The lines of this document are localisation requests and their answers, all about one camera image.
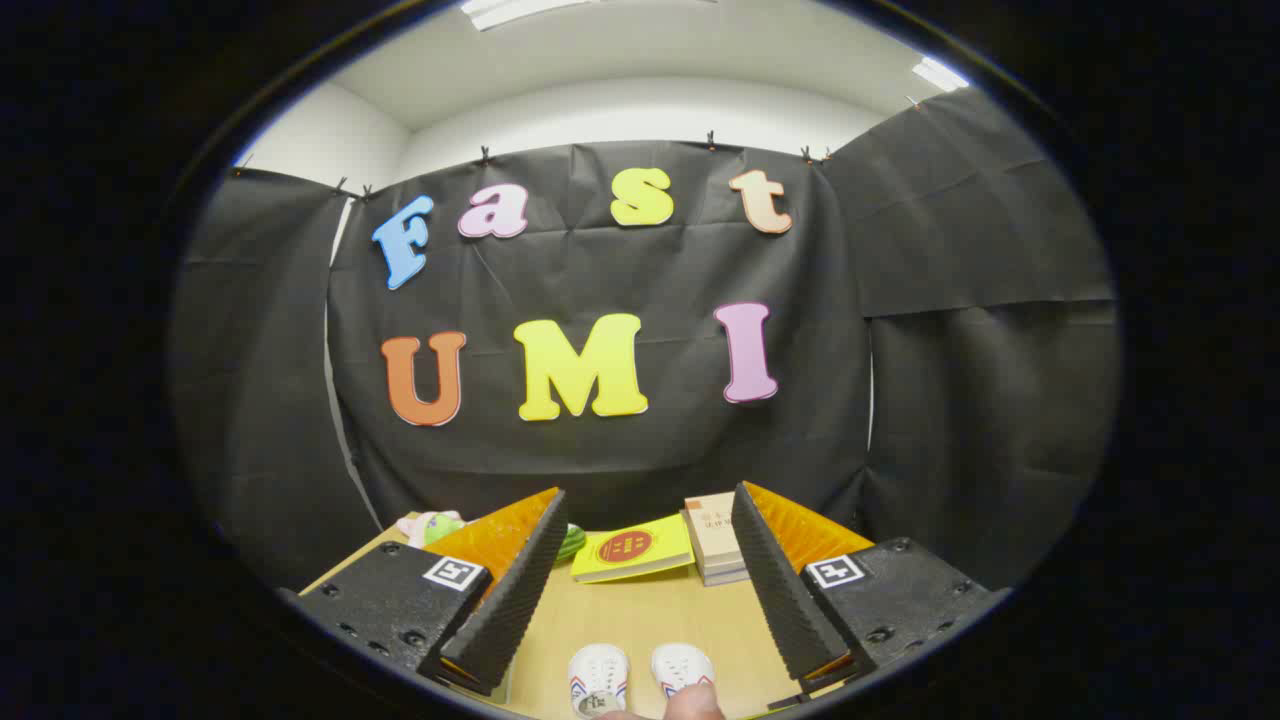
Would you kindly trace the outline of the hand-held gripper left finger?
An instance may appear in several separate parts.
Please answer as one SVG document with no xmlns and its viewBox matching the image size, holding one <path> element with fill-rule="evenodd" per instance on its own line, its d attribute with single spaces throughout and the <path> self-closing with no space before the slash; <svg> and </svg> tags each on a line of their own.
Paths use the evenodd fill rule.
<svg viewBox="0 0 1280 720">
<path fill-rule="evenodd" d="M 552 487 L 422 550 L 381 542 L 316 588 L 279 596 L 379 667 L 490 693 L 527 632 L 567 530 L 564 493 Z"/>
</svg>

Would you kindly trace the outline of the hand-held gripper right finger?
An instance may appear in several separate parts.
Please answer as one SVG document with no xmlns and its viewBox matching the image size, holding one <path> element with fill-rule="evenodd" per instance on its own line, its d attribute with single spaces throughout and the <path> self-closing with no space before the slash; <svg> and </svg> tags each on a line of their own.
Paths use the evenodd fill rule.
<svg viewBox="0 0 1280 720">
<path fill-rule="evenodd" d="M 804 691 L 892 673 L 1009 596 L 908 537 L 879 543 L 762 486 L 731 524 L 771 637 Z"/>
</svg>

